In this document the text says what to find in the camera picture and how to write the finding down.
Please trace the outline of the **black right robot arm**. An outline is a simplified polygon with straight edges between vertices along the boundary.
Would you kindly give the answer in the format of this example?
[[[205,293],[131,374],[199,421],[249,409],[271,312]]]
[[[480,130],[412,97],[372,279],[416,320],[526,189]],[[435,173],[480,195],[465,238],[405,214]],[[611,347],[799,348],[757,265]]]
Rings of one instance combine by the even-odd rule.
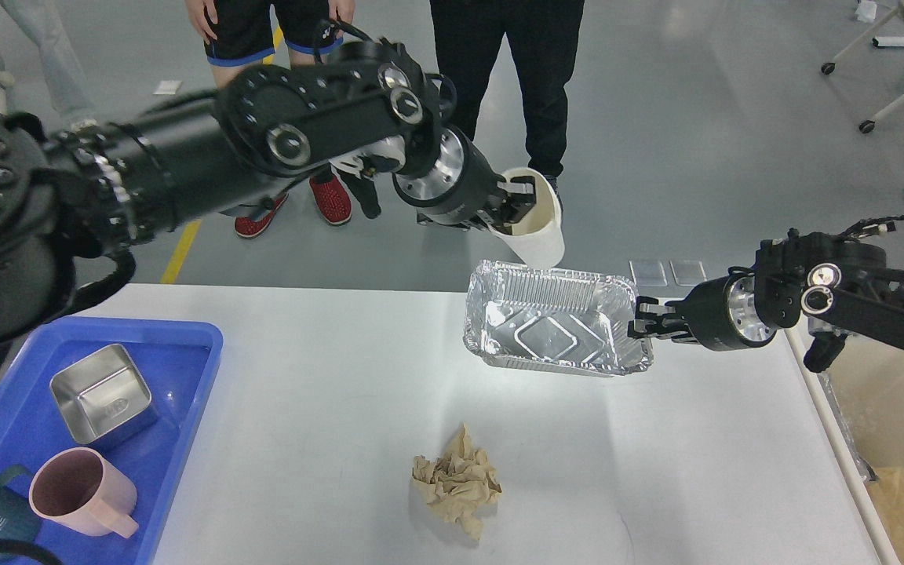
[[[904,271],[868,243],[901,221],[869,218],[838,235],[790,229],[764,240],[750,267],[731,267],[680,301],[638,297],[627,333],[733,351],[763,347],[806,318],[813,344],[803,361],[814,373],[831,366],[851,335],[904,351]]]

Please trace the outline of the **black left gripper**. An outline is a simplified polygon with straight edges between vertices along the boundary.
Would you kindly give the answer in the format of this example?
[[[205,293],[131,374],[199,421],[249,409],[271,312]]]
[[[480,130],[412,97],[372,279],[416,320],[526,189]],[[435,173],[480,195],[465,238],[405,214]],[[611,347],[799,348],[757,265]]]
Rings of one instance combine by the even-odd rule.
[[[513,235],[502,214],[528,214],[537,204],[534,175],[500,176],[455,126],[442,129],[439,154],[423,174],[392,175],[399,199],[415,210],[416,222],[448,228],[488,228]]]

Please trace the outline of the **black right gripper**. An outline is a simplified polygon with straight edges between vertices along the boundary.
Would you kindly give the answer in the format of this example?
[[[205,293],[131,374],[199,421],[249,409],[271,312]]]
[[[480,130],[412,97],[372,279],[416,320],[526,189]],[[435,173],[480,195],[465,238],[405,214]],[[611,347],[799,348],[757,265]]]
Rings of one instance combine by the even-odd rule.
[[[758,315],[753,275],[707,280],[684,301],[637,297],[634,312],[628,336],[635,339],[692,343],[693,338],[709,350],[723,352],[760,348],[776,335]],[[650,322],[664,319],[677,321]]]

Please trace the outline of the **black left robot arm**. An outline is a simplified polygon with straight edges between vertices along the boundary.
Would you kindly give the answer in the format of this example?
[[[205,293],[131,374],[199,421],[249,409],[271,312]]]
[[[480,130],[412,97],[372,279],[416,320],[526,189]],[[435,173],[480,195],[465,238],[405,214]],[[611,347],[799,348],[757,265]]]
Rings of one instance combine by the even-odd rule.
[[[369,218],[391,174],[421,221],[504,235],[534,215],[537,175],[498,174],[447,122],[455,97],[404,44],[324,20],[352,41],[308,67],[248,67],[126,124],[44,133],[0,114],[0,346],[96,307],[133,277],[133,246],[333,165]],[[0,366],[4,360],[0,352]]]

